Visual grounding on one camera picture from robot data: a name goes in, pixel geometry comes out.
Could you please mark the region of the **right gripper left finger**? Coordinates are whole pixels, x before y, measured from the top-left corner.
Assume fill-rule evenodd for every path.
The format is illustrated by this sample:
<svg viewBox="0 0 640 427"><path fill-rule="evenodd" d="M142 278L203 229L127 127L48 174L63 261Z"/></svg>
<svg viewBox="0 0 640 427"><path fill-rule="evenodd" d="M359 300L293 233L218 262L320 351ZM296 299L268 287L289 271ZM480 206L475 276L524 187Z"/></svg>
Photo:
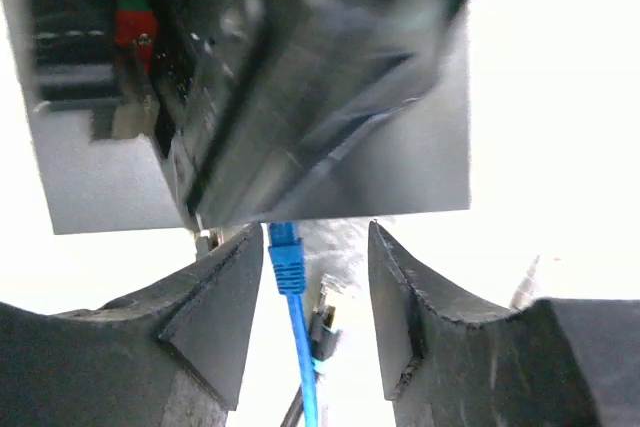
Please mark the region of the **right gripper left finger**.
<svg viewBox="0 0 640 427"><path fill-rule="evenodd" d="M238 406L263 266L244 227L96 310L1 307L5 426L222 426Z"/></svg>

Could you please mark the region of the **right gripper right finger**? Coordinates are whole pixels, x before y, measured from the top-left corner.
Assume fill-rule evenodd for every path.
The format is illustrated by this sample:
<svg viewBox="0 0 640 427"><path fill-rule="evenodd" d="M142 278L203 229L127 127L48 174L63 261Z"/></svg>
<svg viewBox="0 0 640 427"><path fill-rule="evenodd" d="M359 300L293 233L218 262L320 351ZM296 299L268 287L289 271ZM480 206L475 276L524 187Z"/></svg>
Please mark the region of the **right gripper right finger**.
<svg viewBox="0 0 640 427"><path fill-rule="evenodd" d="M635 426L639 304L541 298L512 311L369 226L371 305L399 426Z"/></svg>

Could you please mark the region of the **black network switch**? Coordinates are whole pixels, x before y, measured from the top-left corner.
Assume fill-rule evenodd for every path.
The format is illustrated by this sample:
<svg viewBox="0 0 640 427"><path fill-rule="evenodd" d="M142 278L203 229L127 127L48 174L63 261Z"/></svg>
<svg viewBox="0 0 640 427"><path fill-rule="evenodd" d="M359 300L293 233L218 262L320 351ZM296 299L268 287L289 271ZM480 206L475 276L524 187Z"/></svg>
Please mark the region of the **black network switch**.
<svg viewBox="0 0 640 427"><path fill-rule="evenodd" d="M57 234L470 207L470 0L1 1Z"/></svg>

